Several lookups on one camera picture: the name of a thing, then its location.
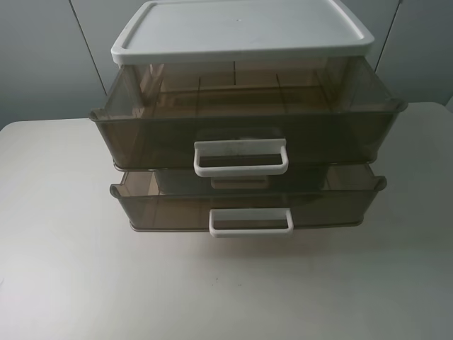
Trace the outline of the white plastic drawer cabinet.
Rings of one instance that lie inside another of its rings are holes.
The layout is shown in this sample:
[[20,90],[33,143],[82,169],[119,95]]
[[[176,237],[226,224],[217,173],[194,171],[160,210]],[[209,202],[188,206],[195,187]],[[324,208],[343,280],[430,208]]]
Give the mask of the white plastic drawer cabinet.
[[110,52],[121,67],[147,65],[192,89],[239,64],[363,56],[373,43],[341,1],[148,1]]

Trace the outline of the smoky transparent drawer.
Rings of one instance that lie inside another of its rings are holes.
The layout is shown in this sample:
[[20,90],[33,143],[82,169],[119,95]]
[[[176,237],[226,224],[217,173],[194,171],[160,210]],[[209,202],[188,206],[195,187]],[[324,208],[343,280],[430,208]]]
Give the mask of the smoky transparent drawer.
[[121,171],[366,164],[406,102],[363,57],[123,66],[91,111]]
[[283,175],[226,178],[167,169],[126,172],[110,194],[138,232],[245,237],[360,225],[386,185],[367,164],[291,166]]

